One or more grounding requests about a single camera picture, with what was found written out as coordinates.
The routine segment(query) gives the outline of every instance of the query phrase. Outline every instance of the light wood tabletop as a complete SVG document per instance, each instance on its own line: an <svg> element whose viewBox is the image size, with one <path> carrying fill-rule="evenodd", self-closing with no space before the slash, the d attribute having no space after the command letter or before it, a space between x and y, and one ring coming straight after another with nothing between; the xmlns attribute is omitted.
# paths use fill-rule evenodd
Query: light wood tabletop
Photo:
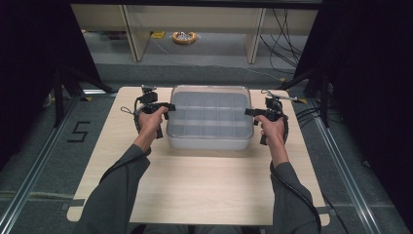
<svg viewBox="0 0 413 234"><path fill-rule="evenodd" d="M170 102L172 88L158 88L159 102ZM273 94L288 96L285 91ZM112 105L74 201L87 200L103 173L131 146L137 136L133 110L140 87L122 88ZM253 108L265 109L265 95L250 90ZM288 115L286 150L301 183L313 195L315 207L325 207L319 183L292 104L283 100ZM140 181L131 222L181 224L272 225L274 192L270 180L271 156L259 143L260 127L245 150L194 150L169 146L167 121L163 138L152 143L151 165ZM83 206L69 208L67 218L79 220ZM321 224L330 221L320 215Z"/></svg>

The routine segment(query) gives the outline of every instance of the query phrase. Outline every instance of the plastic compartment tray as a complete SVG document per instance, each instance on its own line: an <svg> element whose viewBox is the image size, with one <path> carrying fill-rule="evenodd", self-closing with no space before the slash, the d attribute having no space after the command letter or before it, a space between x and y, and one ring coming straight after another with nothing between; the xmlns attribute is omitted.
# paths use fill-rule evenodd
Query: plastic compartment tray
<svg viewBox="0 0 413 234"><path fill-rule="evenodd" d="M175 148L243 150L253 135L249 90L228 86L177 86L167 134Z"/></svg>

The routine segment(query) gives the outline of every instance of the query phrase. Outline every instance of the person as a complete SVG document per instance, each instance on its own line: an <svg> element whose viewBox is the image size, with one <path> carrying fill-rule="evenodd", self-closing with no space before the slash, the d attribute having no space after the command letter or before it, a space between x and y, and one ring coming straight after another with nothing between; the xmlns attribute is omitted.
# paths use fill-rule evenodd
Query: person
<svg viewBox="0 0 413 234"><path fill-rule="evenodd" d="M139 114L140 133L115 166L128 163L115 167L94 189L73 233L127 233L139 180L150 165L150 145L163 122L162 114L167 111L168 109L162 106L153 114ZM261 134L267 136L266 142L272 157L270 171L275 193L273 231L318 233L313 213L277 179L282 178L311 201L311 193L299 182L288 161L283 142L283 121L271 122L261 115L256 116L255 120L261 122ZM188 228L185 225L147 225L144 230L145 234L173 232L188 233ZM242 229L220 225L196 226L195 233L242 233Z"/></svg>

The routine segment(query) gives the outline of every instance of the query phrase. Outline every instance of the gray sleeve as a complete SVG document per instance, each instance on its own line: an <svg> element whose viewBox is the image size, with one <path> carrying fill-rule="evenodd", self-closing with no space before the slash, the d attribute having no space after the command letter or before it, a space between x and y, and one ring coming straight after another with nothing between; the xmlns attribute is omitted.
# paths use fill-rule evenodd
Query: gray sleeve
<svg viewBox="0 0 413 234"><path fill-rule="evenodd" d="M149 160L132 145L118 161L136 160L109 174L92 192L73 233L126 233L137 186Z"/></svg>
<svg viewBox="0 0 413 234"><path fill-rule="evenodd" d="M271 174L275 194L273 212L275 233L319 233L312 211L297 195L276 179L279 176L313 202L310 191L300 183L291 164L282 163L275 169L271 164Z"/></svg>

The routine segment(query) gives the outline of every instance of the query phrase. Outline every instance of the black controller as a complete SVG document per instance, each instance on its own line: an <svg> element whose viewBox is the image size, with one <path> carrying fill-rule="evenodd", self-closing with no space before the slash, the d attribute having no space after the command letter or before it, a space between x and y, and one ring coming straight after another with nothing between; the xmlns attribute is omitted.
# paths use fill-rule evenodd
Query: black controller
<svg viewBox="0 0 413 234"><path fill-rule="evenodd" d="M139 126L139 113L142 111L145 114L153 114L157 111L161 106L164 106L168 109L168 111L175 111L175 105L167 102L156 102L158 101L158 94L154 92L156 88L154 87L146 87L142 86L143 96L138 97L134 102L134 113L133 113L133 120L134 124L136 125L137 132L140 133L140 126ZM136 108L137 102L142 103L142 106ZM164 113L164 117L166 120L169 119L168 113ZM162 138L164 135L162 134L161 126L157 131L156 138Z"/></svg>
<svg viewBox="0 0 413 234"><path fill-rule="evenodd" d="M287 121L286 118L284 117L284 114L282 112L282 103L280 100L276 97L268 98L265 97L265 105L267 109L245 109L245 115L250 115L252 117L258 116L258 115L263 115L265 116L268 120L272 122L276 122L280 118L284 118L284 141L286 141L286 137L288 135L288 126L287 126ZM254 125L258 125L258 121L254 120ZM267 145L265 142L266 136L262 136L260 140L260 144Z"/></svg>

